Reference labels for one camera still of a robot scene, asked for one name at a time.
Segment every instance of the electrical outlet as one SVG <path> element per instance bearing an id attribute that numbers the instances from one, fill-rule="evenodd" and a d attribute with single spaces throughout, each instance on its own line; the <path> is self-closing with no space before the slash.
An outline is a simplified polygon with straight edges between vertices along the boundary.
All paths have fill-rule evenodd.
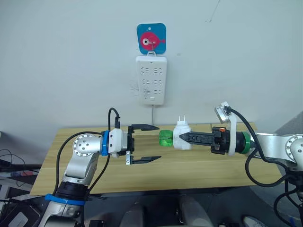
<path id="1" fill-rule="evenodd" d="M 162 105 L 165 97 L 166 57 L 138 56 L 136 65 L 140 102 L 146 105 Z"/>

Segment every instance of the pink fish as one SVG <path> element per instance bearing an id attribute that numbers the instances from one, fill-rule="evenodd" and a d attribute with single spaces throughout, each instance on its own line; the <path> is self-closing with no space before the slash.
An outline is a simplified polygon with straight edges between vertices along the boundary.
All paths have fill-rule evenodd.
<path id="1" fill-rule="evenodd" d="M 153 32 L 145 32 L 142 34 L 140 43 L 147 51 L 155 50 L 160 43 L 165 43 L 165 39 L 160 40 Z"/>

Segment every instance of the green ring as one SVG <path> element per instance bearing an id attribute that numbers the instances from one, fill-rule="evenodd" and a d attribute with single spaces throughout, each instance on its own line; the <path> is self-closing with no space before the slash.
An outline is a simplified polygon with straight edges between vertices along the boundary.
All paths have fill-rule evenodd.
<path id="1" fill-rule="evenodd" d="M 241 154 L 245 155 L 250 150 L 250 135 L 247 132 L 245 132 L 245 131 L 243 131 L 242 133 L 243 133 L 243 135 L 245 137 L 245 148 L 243 149 L 243 151 L 242 151 Z"/>

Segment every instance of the fish sticker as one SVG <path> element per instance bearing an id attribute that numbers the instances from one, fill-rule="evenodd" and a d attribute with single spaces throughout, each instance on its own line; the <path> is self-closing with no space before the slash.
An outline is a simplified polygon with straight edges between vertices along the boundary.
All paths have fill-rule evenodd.
<path id="1" fill-rule="evenodd" d="M 165 39 L 160 40 L 153 32 L 145 32 L 141 36 L 140 43 L 145 50 L 153 51 L 160 43 L 165 43 Z"/>
<path id="2" fill-rule="evenodd" d="M 166 51 L 166 27 L 163 23 L 139 24 L 137 37 L 142 54 L 147 54 L 150 51 L 163 54 Z"/>

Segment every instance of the wooden table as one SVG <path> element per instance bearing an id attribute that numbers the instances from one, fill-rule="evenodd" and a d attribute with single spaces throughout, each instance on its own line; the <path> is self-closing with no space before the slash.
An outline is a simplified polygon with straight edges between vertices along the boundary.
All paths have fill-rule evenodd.
<path id="1" fill-rule="evenodd" d="M 211 132 L 217 124 L 190 125 L 193 131 Z M 174 125 L 159 126 L 172 130 Z M 55 183 L 55 162 L 59 147 L 71 135 L 80 131 L 104 131 L 107 128 L 60 129 L 43 162 L 42 168 L 32 188 L 32 195 L 52 193 Z M 245 131 L 242 123 L 237 130 Z M 194 145 L 192 150 L 175 150 L 159 145 L 159 130 L 136 131 L 134 158 L 162 156 L 161 158 L 137 165 L 125 165 L 125 157 L 111 158 L 105 174 L 92 193 L 134 192 L 169 189 L 192 189 L 253 185 L 246 176 L 244 163 L 246 156 L 236 154 L 217 155 L 209 147 Z M 73 140 L 68 143 L 60 159 L 60 180 L 72 155 Z M 102 170 L 106 158 L 100 157 L 94 179 Z M 250 164 L 252 175 L 262 183 L 276 181 L 280 172 L 276 165 L 253 159 Z"/>

